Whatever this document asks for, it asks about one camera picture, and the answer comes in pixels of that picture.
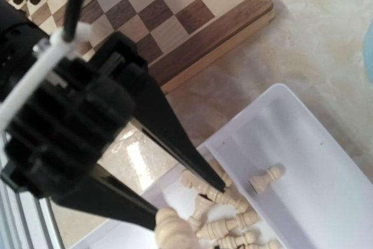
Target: beige countertop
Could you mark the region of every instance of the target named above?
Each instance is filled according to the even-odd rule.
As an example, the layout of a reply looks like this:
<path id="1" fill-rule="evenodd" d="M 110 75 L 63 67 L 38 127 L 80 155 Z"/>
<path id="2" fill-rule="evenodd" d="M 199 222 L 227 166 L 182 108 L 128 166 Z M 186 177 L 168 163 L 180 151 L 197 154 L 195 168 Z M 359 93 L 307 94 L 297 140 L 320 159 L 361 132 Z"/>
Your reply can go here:
<path id="1" fill-rule="evenodd" d="M 285 83 L 373 180 L 373 84 L 362 45 L 373 0 L 273 0 L 276 19 L 168 95 L 195 145 L 274 83 Z M 137 192 L 175 161 L 127 127 L 102 164 Z M 67 247 L 104 219 L 54 207 Z"/>

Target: plastic tray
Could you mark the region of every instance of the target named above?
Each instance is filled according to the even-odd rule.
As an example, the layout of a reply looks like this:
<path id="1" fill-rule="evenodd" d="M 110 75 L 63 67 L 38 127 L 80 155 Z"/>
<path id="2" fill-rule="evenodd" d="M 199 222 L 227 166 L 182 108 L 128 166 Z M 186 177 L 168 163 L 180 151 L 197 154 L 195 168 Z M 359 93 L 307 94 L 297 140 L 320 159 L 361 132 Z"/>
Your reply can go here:
<path id="1" fill-rule="evenodd" d="M 372 247 L 372 184 L 286 86 L 272 86 L 199 150 L 220 162 L 266 221 L 258 225 L 262 240 L 276 236 L 287 249 Z M 284 177 L 256 195 L 248 180 L 273 164 L 285 168 Z M 196 194 L 178 181 L 183 170 L 176 166 L 143 196 L 187 218 Z M 229 207 L 213 210 L 209 219 L 233 215 Z M 73 247 L 88 248 L 157 247 L 152 232 L 109 220 Z"/>

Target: white chess piece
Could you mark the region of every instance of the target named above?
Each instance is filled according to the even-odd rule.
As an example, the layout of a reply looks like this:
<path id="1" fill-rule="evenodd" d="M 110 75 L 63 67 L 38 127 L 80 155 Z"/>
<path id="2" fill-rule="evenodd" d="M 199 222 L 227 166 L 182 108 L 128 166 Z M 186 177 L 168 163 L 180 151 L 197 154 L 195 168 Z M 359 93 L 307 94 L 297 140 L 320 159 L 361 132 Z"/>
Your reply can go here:
<path id="1" fill-rule="evenodd" d="M 209 161 L 209 164 L 211 165 L 213 170 L 215 170 L 215 172 L 220 176 L 220 178 L 223 179 L 227 188 L 232 186 L 233 180 L 231 179 L 231 177 L 229 177 L 229 175 L 225 172 L 225 170 L 220 166 L 217 160 L 213 159 Z"/>
<path id="2" fill-rule="evenodd" d="M 280 246 L 279 246 L 279 243 L 277 242 L 277 240 L 272 240 L 264 245 L 254 245 L 254 244 L 251 244 L 251 245 L 248 245 L 248 246 L 245 246 L 245 247 L 241 247 L 240 249 L 279 249 Z"/>
<path id="3" fill-rule="evenodd" d="M 251 210 L 245 214 L 238 214 L 235 219 L 231 220 L 218 220 L 215 222 L 205 224 L 198 232 L 199 239 L 221 239 L 229 234 L 234 229 L 244 229 L 258 222 L 260 217 L 258 214 Z"/>
<path id="4" fill-rule="evenodd" d="M 252 179 L 250 179 L 250 184 L 256 191 L 256 193 L 261 194 L 266 189 L 267 186 L 278 179 L 280 179 L 283 175 L 283 172 L 281 168 L 278 166 L 272 166 L 269 170 L 267 170 L 267 173 L 263 176 L 255 176 Z"/>
<path id="5" fill-rule="evenodd" d="M 201 195 L 196 197 L 195 210 L 187 222 L 191 225 L 194 232 L 197 232 L 202 225 L 202 217 L 215 203 Z"/>
<path id="6" fill-rule="evenodd" d="M 181 219 L 171 208 L 157 212 L 154 233 L 156 243 L 161 249 L 200 249 L 188 222 Z"/>
<path id="7" fill-rule="evenodd" d="M 199 194 L 206 195 L 213 202 L 220 205 L 233 205 L 239 213 L 245 213 L 251 206 L 243 197 L 234 199 L 230 190 L 224 193 L 219 192 L 217 189 L 211 187 L 206 182 L 198 179 L 189 170 L 183 172 L 181 175 L 181 184 L 188 189 L 194 188 Z"/>
<path id="8" fill-rule="evenodd" d="M 241 245 L 250 245 L 255 242 L 255 235 L 252 232 L 247 232 L 243 236 L 233 237 L 227 236 L 223 239 L 216 240 L 210 249 L 219 246 L 220 249 L 237 249 Z"/>

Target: chessboard border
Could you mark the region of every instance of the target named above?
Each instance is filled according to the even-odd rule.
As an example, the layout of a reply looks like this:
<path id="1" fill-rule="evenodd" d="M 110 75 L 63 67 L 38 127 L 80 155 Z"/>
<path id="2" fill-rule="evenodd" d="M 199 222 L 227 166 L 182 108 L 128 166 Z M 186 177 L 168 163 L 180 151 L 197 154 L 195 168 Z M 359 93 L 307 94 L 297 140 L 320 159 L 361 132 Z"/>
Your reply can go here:
<path id="1" fill-rule="evenodd" d="M 165 93 L 171 92 L 268 25 L 275 16 L 273 7 L 271 0 L 244 0 L 181 46 L 151 64 L 150 74 L 156 78 Z M 224 23 L 230 28 L 222 29 Z"/>

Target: chessboard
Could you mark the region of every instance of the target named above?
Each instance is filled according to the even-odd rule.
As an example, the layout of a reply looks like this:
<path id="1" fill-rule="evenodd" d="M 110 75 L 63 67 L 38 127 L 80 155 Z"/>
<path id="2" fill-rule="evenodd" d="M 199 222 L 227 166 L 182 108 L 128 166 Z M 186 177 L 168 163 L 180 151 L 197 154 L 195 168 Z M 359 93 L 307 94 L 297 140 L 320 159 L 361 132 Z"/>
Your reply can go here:
<path id="1" fill-rule="evenodd" d="M 46 33 L 62 25 L 68 0 L 16 5 Z M 85 0 L 81 21 L 92 24 L 89 60 L 110 34 L 132 39 L 165 92 L 194 76 L 273 19 L 271 0 Z"/>

